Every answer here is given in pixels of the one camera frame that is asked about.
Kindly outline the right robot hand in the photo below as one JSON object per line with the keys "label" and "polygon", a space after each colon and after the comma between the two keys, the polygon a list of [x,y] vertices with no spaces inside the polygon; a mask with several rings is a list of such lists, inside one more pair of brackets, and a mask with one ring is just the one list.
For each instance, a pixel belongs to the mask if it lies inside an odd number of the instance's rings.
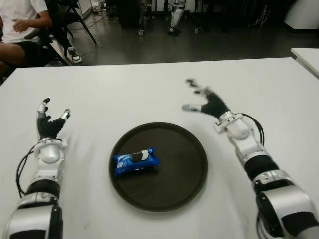
{"label": "right robot hand", "polygon": [[182,110],[187,112],[201,112],[206,115],[214,116],[219,119],[223,114],[230,111],[225,102],[216,94],[209,86],[201,86],[193,78],[186,79],[190,87],[195,88],[194,93],[202,95],[207,99],[207,103],[203,105],[184,104]]}

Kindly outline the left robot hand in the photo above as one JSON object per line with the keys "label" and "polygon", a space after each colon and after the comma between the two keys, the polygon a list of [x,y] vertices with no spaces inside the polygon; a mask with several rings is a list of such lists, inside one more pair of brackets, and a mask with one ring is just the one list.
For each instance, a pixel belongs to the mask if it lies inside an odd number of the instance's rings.
{"label": "left robot hand", "polygon": [[50,98],[44,99],[37,110],[36,126],[37,126],[37,140],[41,141],[46,138],[56,139],[60,131],[63,129],[66,121],[71,116],[71,110],[66,109],[63,114],[55,120],[50,120],[51,117],[46,114],[48,111],[47,104]]}

